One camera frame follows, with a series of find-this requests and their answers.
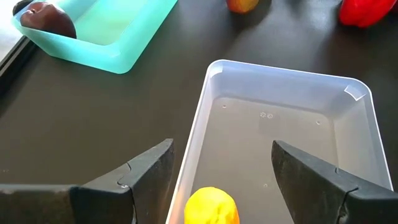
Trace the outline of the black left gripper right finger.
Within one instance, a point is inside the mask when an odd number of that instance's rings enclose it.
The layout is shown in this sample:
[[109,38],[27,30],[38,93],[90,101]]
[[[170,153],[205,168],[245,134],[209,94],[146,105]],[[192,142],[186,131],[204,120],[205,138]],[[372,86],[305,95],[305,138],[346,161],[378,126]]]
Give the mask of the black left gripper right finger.
[[271,161],[294,224],[398,224],[396,192],[280,140]]

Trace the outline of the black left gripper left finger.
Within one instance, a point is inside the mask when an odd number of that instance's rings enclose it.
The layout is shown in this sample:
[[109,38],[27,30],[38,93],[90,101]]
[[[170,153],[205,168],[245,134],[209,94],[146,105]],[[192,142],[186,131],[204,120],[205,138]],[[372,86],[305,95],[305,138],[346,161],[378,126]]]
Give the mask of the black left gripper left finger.
[[174,140],[165,139],[72,191],[76,224],[156,224],[169,193]]

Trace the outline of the yellow lemon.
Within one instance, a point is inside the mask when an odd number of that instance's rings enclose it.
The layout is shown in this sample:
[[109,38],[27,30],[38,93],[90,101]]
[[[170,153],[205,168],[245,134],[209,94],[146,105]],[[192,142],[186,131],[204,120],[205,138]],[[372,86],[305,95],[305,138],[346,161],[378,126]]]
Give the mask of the yellow lemon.
[[187,200],[184,224],[240,224],[240,218],[229,194],[216,187],[203,187]]

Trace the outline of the red bell pepper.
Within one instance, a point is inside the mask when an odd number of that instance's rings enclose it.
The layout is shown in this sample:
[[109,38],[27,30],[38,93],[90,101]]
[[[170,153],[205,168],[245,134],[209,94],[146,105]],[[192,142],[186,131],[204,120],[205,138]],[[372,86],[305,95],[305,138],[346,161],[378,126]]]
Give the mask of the red bell pepper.
[[338,19],[345,26],[367,28],[379,22],[395,6],[398,6],[398,0],[342,0]]

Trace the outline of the dark red apple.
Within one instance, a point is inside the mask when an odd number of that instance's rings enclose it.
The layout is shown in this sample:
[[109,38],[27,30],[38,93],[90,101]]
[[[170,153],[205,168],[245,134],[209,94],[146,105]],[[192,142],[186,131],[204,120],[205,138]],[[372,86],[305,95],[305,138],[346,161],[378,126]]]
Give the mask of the dark red apple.
[[45,32],[77,38],[76,29],[70,16],[58,6],[48,2],[32,3],[21,14],[21,26]]

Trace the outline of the red yellow apple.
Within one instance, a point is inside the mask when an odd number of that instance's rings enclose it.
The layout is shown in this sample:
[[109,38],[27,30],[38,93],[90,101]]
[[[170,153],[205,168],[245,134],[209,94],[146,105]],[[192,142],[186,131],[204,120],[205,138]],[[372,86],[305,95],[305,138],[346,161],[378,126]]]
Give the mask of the red yellow apple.
[[226,4],[231,12],[245,14],[254,10],[259,0],[226,0]]

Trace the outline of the clear plastic bin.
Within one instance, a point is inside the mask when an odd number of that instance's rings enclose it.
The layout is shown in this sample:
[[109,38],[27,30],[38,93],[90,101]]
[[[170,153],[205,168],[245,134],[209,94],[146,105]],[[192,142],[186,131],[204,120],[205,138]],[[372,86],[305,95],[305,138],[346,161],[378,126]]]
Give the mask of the clear plastic bin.
[[275,140],[392,188],[363,82],[217,60],[206,72],[166,224],[184,224],[187,200],[209,186],[234,198],[240,224],[294,224],[272,168]]

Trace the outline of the teal plastic bin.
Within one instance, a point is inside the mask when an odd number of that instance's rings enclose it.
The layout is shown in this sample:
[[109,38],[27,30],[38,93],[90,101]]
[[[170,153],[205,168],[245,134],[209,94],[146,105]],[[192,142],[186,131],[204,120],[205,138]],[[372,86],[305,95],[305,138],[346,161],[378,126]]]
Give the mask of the teal plastic bin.
[[71,39],[21,25],[22,8],[13,26],[52,57],[112,73],[128,72],[177,0],[34,0],[56,5],[76,29]]

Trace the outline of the black aluminium table frame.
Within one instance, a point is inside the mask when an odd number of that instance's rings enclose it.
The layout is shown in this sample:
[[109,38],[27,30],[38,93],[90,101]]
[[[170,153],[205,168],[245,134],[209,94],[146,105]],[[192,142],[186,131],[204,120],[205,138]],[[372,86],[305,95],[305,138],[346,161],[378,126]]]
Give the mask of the black aluminium table frame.
[[16,73],[24,66],[37,46],[22,36],[0,62],[0,96],[10,89]]

